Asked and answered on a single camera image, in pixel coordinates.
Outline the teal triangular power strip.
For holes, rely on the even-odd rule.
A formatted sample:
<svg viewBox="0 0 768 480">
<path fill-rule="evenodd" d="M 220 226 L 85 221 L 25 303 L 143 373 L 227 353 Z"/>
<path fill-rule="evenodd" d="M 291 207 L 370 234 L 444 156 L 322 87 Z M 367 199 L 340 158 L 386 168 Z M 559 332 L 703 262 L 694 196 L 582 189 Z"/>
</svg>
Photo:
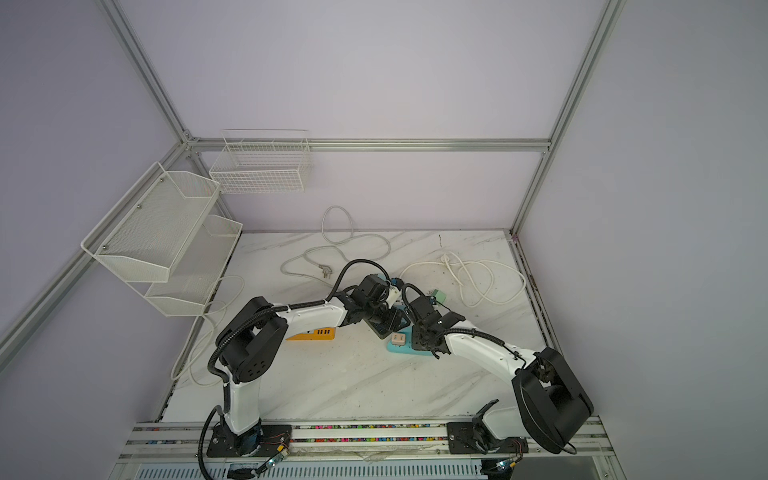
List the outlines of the teal triangular power strip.
<svg viewBox="0 0 768 480">
<path fill-rule="evenodd" d="M 387 342 L 387 344 L 386 344 L 386 349 L 387 349 L 389 352 L 391 352 L 391 353 L 395 353 L 395 354 L 403 354 L 403 355 L 416 355 L 416 356 L 431 356 L 431 353 L 430 353 L 430 352 L 429 352 L 428 354 L 416 354 L 416 353 L 415 353 L 415 352 L 412 350 L 412 348 L 411 348 L 411 346 L 410 346 L 410 334 L 411 334 L 411 329 L 412 329 L 411 327 L 406 327 L 406 328 L 404 328 L 404 329 L 402 329 L 402 330 L 400 330 L 400 331 L 398 331 L 398 332 L 394 332 L 394 333 L 402 333 L 402 334 L 405 334 L 405 335 L 406 335 L 406 337 L 407 337 L 407 340 L 406 340 L 406 345 L 405 345 L 405 346 L 402 346 L 402 347 L 395 347 L 395 346 L 392 346 L 392 345 L 390 344 L 390 339 L 391 339 L 391 336 L 394 334 L 394 333 L 392 333 L 392 334 L 390 335 L 389 339 L 388 339 L 388 342 Z"/>
</svg>

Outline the green adapter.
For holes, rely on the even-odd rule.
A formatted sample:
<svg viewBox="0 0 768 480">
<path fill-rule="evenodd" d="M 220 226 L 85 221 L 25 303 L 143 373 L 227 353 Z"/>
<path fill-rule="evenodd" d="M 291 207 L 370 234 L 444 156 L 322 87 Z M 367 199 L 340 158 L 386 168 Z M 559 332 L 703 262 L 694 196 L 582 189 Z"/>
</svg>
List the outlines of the green adapter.
<svg viewBox="0 0 768 480">
<path fill-rule="evenodd" d="M 438 289 L 433 290 L 430 293 L 430 296 L 437 302 L 437 303 L 444 303 L 446 300 L 446 294 Z"/>
</svg>

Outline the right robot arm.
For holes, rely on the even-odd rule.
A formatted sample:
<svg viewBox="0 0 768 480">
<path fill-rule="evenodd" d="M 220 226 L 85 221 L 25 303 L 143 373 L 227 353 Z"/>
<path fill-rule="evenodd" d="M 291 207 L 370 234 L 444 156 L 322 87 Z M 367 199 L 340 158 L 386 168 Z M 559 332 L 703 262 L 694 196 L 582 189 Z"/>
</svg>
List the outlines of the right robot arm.
<svg viewBox="0 0 768 480">
<path fill-rule="evenodd" d="M 445 355 L 468 360 L 509 384 L 522 426 L 549 453 L 578 452 L 572 438 L 594 413 L 586 390 L 563 355 L 546 347 L 533 351 L 485 332 L 453 310 L 440 312 L 439 303 L 412 284 L 402 296 L 412 324 L 413 348 L 437 359 Z"/>
</svg>

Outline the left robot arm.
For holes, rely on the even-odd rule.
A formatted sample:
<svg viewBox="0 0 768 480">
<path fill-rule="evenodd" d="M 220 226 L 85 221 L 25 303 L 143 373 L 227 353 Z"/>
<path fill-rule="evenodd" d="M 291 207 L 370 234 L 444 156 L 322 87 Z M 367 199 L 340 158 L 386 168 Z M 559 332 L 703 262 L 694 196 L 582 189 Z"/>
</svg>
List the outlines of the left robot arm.
<svg viewBox="0 0 768 480">
<path fill-rule="evenodd" d="M 391 331 L 406 324 L 405 314 L 397 307 L 404 281 L 367 259 L 350 261 L 339 276 L 344 277 L 358 264 L 373 266 L 379 272 L 347 288 L 337 280 L 330 293 L 319 300 L 273 304 L 262 296 L 254 297 L 218 334 L 207 370 L 222 381 L 223 400 L 202 430 L 211 438 L 208 447 L 199 448 L 200 458 L 267 458 L 288 449 L 292 427 L 265 424 L 259 406 L 261 377 L 286 340 L 359 322 Z"/>
</svg>

